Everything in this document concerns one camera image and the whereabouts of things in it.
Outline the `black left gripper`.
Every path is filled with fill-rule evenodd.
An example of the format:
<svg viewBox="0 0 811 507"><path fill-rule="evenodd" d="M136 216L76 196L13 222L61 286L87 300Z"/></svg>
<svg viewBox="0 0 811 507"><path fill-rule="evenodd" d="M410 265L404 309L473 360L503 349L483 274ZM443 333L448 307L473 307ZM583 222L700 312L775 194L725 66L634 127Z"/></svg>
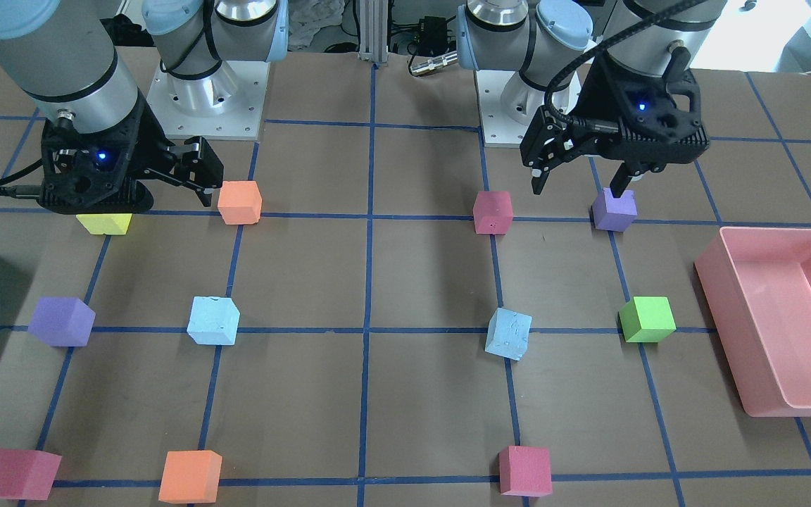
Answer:
<svg viewBox="0 0 811 507"><path fill-rule="evenodd" d="M531 169L534 195L551 171L574 158L596 155L622 161L611 180L621 199L641 171L692 163L710 147L701 118L700 87L688 69L690 54L670 54L660 76L644 76L610 54L594 58L572 121L539 107L522 139L522 164Z"/></svg>

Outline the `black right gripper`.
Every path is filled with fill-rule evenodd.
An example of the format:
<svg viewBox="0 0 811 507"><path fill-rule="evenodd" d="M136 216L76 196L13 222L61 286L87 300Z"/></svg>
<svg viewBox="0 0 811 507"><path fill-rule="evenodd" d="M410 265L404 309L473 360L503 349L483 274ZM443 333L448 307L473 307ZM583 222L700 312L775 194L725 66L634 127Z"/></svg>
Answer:
<svg viewBox="0 0 811 507"><path fill-rule="evenodd" d="M223 184L223 163L209 141L193 136L171 153L173 142L144 96L118 124L80 134L65 119L46 121L41 140L43 180L39 205L58 214L135 214L153 205L142 183L158 179L193 190L212 206Z"/></svg>

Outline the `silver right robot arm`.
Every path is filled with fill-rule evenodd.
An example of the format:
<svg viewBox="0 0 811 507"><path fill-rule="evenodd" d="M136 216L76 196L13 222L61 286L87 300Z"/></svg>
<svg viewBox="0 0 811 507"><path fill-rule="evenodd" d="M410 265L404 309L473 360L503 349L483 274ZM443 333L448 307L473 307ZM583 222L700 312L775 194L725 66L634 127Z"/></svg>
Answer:
<svg viewBox="0 0 811 507"><path fill-rule="evenodd" d="M283 60L287 1L145 1L168 96L186 115L215 116L244 100L232 61ZM45 116L38 161L0 179L0 196L57 214L139 214L145 180L211 206L223 164L205 137L182 144L160 121L88 1L0 1L0 67Z"/></svg>

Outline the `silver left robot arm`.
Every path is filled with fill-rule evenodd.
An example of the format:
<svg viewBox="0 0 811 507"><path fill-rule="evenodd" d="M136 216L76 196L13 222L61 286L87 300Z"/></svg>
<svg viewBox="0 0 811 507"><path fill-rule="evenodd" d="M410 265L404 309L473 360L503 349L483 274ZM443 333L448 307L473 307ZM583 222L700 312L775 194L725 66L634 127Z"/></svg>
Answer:
<svg viewBox="0 0 811 507"><path fill-rule="evenodd" d="M520 153L532 192L561 164L599 156L619 161L609 189L621 198L637 177L708 150L689 65L723 6L617 1L595 43L594 20L576 1L467 1L455 16L455 51L408 70L511 72L505 108L527 126Z"/></svg>

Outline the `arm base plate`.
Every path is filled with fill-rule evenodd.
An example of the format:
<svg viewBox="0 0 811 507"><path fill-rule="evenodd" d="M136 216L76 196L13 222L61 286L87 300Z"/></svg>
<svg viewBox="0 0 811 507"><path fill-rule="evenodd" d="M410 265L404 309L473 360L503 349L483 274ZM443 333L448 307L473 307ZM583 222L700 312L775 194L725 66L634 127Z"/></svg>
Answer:
<svg viewBox="0 0 811 507"><path fill-rule="evenodd" d="M517 148L545 92L532 89L517 72L475 72L477 105L486 147Z"/></svg>
<svg viewBox="0 0 811 507"><path fill-rule="evenodd" d="M202 80L157 70L147 101L171 140L258 141L268 87L268 62L225 61Z"/></svg>

